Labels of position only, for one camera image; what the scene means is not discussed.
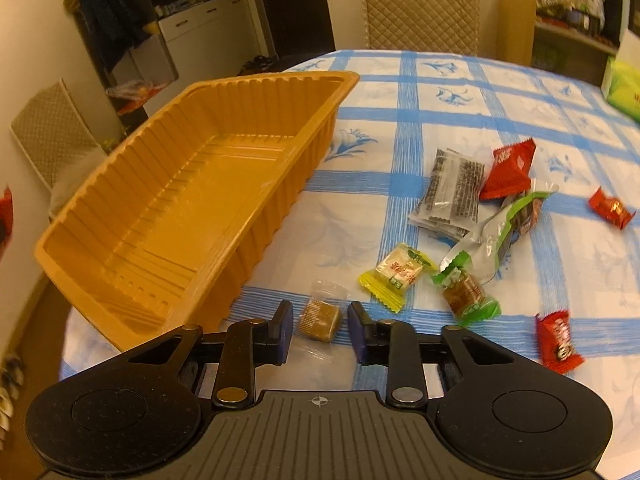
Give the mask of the yellow candy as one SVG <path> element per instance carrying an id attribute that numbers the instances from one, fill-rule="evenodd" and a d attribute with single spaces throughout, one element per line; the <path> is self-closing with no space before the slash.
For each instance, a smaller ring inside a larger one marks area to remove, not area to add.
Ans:
<path id="1" fill-rule="evenodd" d="M 399 243 L 373 269 L 361 274 L 358 283 L 388 310 L 398 313 L 418 279 L 436 271 L 436 264 L 427 254 Z"/>

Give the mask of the brown candy clear wrapper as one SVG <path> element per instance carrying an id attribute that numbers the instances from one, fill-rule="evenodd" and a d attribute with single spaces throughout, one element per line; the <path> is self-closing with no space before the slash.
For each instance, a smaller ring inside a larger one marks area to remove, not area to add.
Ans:
<path id="1" fill-rule="evenodd" d="M 297 344 L 322 362 L 334 361 L 333 341 L 346 315 L 349 292 L 327 280 L 311 284 L 309 298 L 297 321 Z"/>

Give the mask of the green brown candy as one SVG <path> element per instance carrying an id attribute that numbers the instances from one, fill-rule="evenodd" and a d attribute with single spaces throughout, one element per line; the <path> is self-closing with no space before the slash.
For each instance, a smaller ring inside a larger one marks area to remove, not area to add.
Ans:
<path id="1" fill-rule="evenodd" d="M 467 252 L 459 252 L 444 270 L 432 276 L 432 282 L 442 293 L 460 326 L 491 320 L 501 314 L 498 301 L 486 294 L 475 276 Z"/>

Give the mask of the orange plastic ribbed tray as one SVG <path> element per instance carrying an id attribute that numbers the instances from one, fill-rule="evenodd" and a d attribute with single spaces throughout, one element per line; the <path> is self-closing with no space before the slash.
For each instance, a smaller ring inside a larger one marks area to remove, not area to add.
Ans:
<path id="1" fill-rule="evenodd" d="M 216 330 L 333 138 L 353 72 L 192 84 L 107 157 L 35 255 L 119 350 Z"/>

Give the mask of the long silver green snack packet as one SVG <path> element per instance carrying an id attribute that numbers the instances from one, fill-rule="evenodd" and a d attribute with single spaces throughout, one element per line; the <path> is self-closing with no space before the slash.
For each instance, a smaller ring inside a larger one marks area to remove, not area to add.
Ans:
<path id="1" fill-rule="evenodd" d="M 506 198 L 493 216 L 468 232 L 442 259 L 440 272 L 454 264 L 462 264 L 482 283 L 488 283 L 498 273 L 511 246 L 538 223 L 542 205 L 559 191 L 559 185 L 538 179 L 530 188 Z"/>

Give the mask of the grey black printed snack packet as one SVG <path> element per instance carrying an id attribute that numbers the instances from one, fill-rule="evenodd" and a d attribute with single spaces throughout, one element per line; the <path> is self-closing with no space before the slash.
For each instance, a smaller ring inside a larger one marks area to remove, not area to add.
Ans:
<path id="1" fill-rule="evenodd" d="M 477 226 L 485 165 L 446 148 L 436 151 L 427 190 L 408 215 L 409 222 L 457 242 Z"/>

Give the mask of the red twisted wrapper candy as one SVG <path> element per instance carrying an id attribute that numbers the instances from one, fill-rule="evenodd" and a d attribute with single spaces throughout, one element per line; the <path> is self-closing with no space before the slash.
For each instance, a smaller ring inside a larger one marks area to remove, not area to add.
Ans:
<path id="1" fill-rule="evenodd" d="M 567 310 L 537 315 L 536 336 L 539 359 L 549 370 L 564 375 L 585 362 L 573 344 Z"/>

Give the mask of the red pillow snack packet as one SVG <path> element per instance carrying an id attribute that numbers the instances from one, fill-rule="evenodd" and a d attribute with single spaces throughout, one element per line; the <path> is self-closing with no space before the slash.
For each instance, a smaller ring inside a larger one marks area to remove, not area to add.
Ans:
<path id="1" fill-rule="evenodd" d="M 497 148 L 494 163 L 480 191 L 480 200 L 496 200 L 527 191 L 535 152 L 536 144 L 532 138 Z"/>

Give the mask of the small red foil candy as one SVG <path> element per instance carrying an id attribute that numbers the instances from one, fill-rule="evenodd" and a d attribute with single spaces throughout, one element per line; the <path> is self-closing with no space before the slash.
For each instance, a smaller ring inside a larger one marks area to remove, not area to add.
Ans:
<path id="1" fill-rule="evenodd" d="M 631 212 L 617 197 L 608 196 L 603 188 L 598 188 L 588 200 L 589 207 L 606 222 L 623 230 L 636 215 Z"/>

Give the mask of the plastic bag with red items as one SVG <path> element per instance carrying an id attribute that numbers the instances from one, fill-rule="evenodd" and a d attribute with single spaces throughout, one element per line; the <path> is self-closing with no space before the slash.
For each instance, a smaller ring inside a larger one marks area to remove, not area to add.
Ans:
<path id="1" fill-rule="evenodd" d="M 105 93 L 112 100 L 122 101 L 122 104 L 116 106 L 116 113 L 124 116 L 138 110 L 166 87 L 166 82 L 154 84 L 153 81 L 136 79 L 107 88 Z"/>

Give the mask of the beige quilted chair left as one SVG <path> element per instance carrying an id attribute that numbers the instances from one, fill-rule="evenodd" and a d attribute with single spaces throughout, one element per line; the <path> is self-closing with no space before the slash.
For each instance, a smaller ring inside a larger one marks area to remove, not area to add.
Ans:
<path id="1" fill-rule="evenodd" d="M 62 80 L 29 99 L 10 131 L 51 194 L 51 219 L 106 159 Z"/>

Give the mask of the beige quilted chair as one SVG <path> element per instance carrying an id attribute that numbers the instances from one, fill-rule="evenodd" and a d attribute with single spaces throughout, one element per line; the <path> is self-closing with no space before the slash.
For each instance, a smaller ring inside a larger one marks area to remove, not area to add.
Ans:
<path id="1" fill-rule="evenodd" d="M 62 80 L 29 99 L 10 131 L 51 194 L 51 219 L 106 159 Z"/>
<path id="2" fill-rule="evenodd" d="M 480 0 L 362 0 L 372 50 L 477 55 Z"/>

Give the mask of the white and black cabinet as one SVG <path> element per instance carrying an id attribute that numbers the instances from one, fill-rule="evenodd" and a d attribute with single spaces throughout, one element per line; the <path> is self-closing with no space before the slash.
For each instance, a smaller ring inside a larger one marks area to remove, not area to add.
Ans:
<path id="1" fill-rule="evenodd" d="M 167 87 L 118 116 L 131 132 L 190 84 L 258 73 L 274 52 L 262 0 L 63 0 L 106 90 Z"/>

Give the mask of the beige quilted chair far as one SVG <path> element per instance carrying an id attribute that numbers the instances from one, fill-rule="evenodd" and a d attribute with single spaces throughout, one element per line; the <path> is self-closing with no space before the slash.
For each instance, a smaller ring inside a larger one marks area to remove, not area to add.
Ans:
<path id="1" fill-rule="evenodd" d="M 477 55 L 480 0 L 362 0 L 372 50 Z"/>

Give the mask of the green tissue pack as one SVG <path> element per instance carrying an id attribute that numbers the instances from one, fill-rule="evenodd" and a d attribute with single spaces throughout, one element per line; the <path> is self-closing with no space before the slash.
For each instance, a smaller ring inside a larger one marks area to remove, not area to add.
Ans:
<path id="1" fill-rule="evenodd" d="M 640 74 L 638 68 L 610 56 L 606 62 L 601 92 L 608 104 L 640 120 Z"/>

